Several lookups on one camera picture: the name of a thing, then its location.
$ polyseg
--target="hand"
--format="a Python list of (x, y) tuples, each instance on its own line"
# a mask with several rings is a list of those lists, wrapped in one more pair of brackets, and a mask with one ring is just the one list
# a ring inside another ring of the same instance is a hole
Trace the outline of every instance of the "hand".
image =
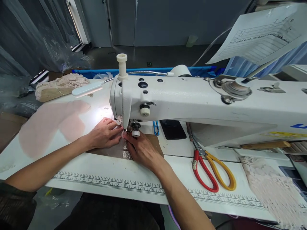
[(90, 149), (96, 148), (109, 148), (119, 143), (121, 136), (113, 138), (116, 134), (122, 131), (122, 126), (114, 129), (116, 126), (115, 121), (110, 118), (104, 117), (95, 128), (86, 135)]
[(128, 151), (133, 160), (144, 165), (153, 173), (159, 170), (163, 164), (167, 164), (166, 160), (159, 154), (157, 149), (152, 145), (144, 133), (140, 131), (140, 136), (134, 139), (124, 133), (124, 138), (128, 141)]

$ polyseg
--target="yellow sticker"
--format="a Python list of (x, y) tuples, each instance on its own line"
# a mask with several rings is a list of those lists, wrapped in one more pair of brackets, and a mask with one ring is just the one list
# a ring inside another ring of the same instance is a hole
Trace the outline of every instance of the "yellow sticker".
[(283, 137), (283, 138), (302, 138), (307, 137), (307, 134), (294, 134), (294, 133), (285, 133), (285, 132), (270, 132), (266, 134), (261, 134), (264, 136), (271, 136), (271, 137)]

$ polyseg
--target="black button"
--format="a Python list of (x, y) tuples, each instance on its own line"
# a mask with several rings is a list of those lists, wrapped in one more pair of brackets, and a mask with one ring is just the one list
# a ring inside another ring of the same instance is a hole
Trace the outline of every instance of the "black button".
[(148, 86), (148, 84), (147, 84), (146, 82), (144, 82), (144, 81), (141, 81), (141, 82), (138, 84), (138, 86), (139, 86), (140, 88), (146, 88), (146, 87)]

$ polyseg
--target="paper sheet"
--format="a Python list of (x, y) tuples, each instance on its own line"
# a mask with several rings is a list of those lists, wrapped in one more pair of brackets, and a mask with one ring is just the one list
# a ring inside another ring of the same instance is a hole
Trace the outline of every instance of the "paper sheet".
[(225, 42), (206, 64), (234, 56), (262, 65), (307, 41), (307, 4), (239, 16)]

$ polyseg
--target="pink fabric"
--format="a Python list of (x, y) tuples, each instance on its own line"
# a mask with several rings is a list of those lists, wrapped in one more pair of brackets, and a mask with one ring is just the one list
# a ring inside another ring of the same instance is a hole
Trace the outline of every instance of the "pink fabric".
[(41, 157), (58, 129), (70, 142), (81, 137), (85, 125), (78, 114), (85, 113), (90, 107), (81, 100), (43, 104), (19, 131), (22, 150), (31, 158)]

